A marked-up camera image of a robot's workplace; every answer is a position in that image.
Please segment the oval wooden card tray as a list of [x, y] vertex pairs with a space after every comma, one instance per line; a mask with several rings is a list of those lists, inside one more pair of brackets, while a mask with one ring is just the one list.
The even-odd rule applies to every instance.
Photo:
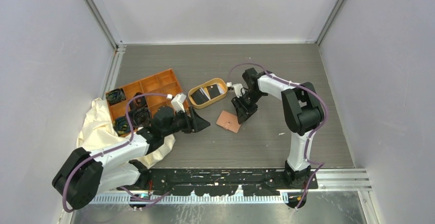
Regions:
[[[206, 87], [207, 87], [207, 86], [210, 86], [210, 85], [213, 85], [213, 84], [218, 84], [218, 85], [220, 86], [220, 92], [221, 92], [221, 95], [218, 96], [218, 97], [216, 97], [216, 98], [214, 98], [214, 99], [210, 99]], [[197, 105], [197, 104], [192, 100], [192, 98], [190, 97], [190, 95], [191, 95], [194, 91], [196, 91], [197, 89], [199, 89], [199, 88], [201, 88], [201, 89], [202, 89], [202, 90], [203, 90], [203, 91], [208, 95], [208, 97], [209, 97], [209, 99], [210, 99], [208, 102], [206, 102], [206, 103], [204, 103], [204, 104], [202, 104], [202, 105]], [[200, 84], [200, 85], [197, 86], [197, 87], [192, 88], [192, 89], [188, 92], [188, 98], [189, 98], [189, 101], [190, 101], [190, 103], [192, 104], [192, 106], [193, 106], [194, 108], [196, 108], [196, 109], [203, 109], [203, 108], [205, 108], [205, 107], [207, 107], [207, 106], [210, 106], [211, 104], [213, 104], [213, 103], [215, 103], [215, 102], [217, 102], [217, 101], [223, 99], [223, 98], [227, 95], [227, 92], [228, 92], [228, 89], [227, 89], [226, 83], [225, 83], [221, 78], [213, 78], [213, 79], [211, 79], [211, 80], [209, 80], [209, 81], [207, 81], [207, 82], [205, 82], [205, 83], [203, 83], [203, 84]]]

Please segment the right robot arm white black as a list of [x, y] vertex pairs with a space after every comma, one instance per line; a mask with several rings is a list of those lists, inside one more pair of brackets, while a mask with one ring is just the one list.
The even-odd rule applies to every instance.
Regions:
[[245, 85], [227, 83], [227, 87], [235, 92], [231, 102], [239, 124], [258, 110], [257, 102], [261, 97], [273, 96], [282, 102], [285, 123], [291, 132], [283, 182], [296, 189], [311, 176], [311, 140], [328, 114], [325, 103], [310, 82], [294, 83], [269, 71], [257, 72], [255, 68], [245, 70], [242, 78]]

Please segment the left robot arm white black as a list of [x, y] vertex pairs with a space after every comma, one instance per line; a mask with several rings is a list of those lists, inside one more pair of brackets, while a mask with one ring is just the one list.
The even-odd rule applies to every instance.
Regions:
[[150, 125], [133, 133], [131, 138], [101, 149], [87, 151], [83, 147], [71, 152], [52, 180], [62, 196], [67, 212], [78, 210], [98, 194], [123, 186], [142, 190], [149, 185], [148, 167], [138, 161], [163, 144], [167, 136], [177, 132], [200, 132], [210, 126], [194, 108], [175, 112], [162, 106]]

